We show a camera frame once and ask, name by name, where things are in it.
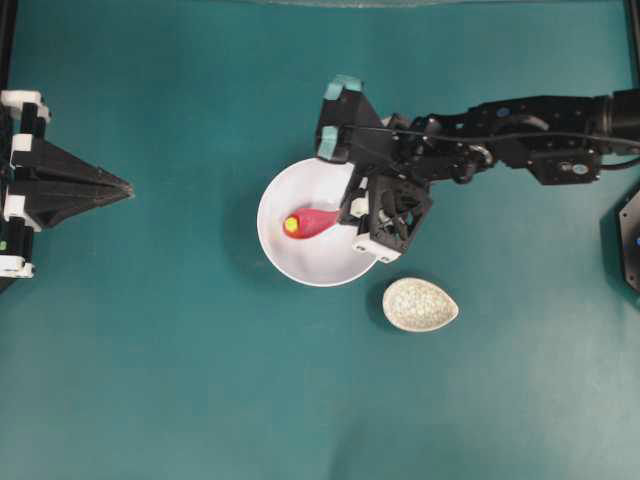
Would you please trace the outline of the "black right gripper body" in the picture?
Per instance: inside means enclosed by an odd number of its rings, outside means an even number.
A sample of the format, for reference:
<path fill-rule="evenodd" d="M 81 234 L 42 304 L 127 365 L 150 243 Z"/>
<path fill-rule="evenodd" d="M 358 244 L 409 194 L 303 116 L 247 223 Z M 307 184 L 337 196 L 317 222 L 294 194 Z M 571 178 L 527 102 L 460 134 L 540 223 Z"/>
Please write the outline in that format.
<path fill-rule="evenodd" d="M 432 206 L 429 187 L 401 177 L 365 177 L 362 196 L 351 202 L 351 216 L 358 220 L 352 247 L 379 262 L 393 262 L 404 255 Z"/>

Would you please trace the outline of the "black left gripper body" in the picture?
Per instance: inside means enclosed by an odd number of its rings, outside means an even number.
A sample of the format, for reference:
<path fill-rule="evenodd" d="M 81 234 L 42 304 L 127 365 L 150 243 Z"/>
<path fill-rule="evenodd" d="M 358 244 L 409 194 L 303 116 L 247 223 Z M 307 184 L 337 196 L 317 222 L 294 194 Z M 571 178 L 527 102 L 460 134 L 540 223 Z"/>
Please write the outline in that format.
<path fill-rule="evenodd" d="M 19 122 L 20 132 L 11 135 L 9 154 L 9 177 L 13 177 L 15 153 L 31 153 L 35 138 L 43 138 L 51 113 L 43 95 L 35 90 L 2 90 L 1 106 L 10 118 Z M 32 278 L 35 267 L 32 263 L 33 237 L 42 228 L 26 213 L 26 195 L 14 194 L 7 186 L 1 196 L 1 220 L 8 228 L 7 239 L 2 240 L 2 278 Z"/>

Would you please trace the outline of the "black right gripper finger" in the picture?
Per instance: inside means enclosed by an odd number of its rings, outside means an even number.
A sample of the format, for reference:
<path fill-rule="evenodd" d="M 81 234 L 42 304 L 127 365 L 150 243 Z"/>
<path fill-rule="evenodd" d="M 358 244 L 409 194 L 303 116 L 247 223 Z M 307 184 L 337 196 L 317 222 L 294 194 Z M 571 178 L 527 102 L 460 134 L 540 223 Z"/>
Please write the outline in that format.
<path fill-rule="evenodd" d="M 346 201 L 341 207 L 338 223 L 341 225 L 359 225 L 363 217 L 369 214 L 369 199 L 357 197 Z"/>
<path fill-rule="evenodd" d="M 374 174 L 371 168 L 353 168 L 340 203 L 342 210 L 350 210 L 354 200 L 368 198 L 368 185 Z"/>

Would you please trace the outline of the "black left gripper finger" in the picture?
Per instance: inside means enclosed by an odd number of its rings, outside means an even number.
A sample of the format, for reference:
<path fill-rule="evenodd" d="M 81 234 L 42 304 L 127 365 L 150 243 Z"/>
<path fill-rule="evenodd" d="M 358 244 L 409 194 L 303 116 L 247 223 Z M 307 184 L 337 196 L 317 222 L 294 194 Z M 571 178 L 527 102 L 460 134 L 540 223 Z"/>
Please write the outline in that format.
<path fill-rule="evenodd" d="M 21 218 L 36 232 L 95 208 L 133 196 L 130 185 L 24 180 L 9 186 L 9 218 Z"/>
<path fill-rule="evenodd" d="M 37 174 L 76 183 L 109 186 L 126 193 L 133 192 L 133 187 L 125 180 L 34 135 L 13 136 L 13 167 L 31 169 Z"/>

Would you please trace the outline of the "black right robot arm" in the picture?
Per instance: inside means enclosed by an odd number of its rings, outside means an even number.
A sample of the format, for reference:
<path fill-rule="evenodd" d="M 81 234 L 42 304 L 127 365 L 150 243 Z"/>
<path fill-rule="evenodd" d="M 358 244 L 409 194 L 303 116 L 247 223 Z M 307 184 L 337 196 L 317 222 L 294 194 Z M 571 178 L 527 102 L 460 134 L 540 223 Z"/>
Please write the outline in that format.
<path fill-rule="evenodd" d="M 502 162 L 542 185 L 588 184 L 606 155 L 639 153 L 639 92 L 596 97 L 534 96 L 484 103 L 457 115 L 382 119 L 360 91 L 325 99 L 319 158 L 354 169 L 340 223 L 354 247 L 391 262 L 404 254 L 439 181 L 467 184 Z"/>

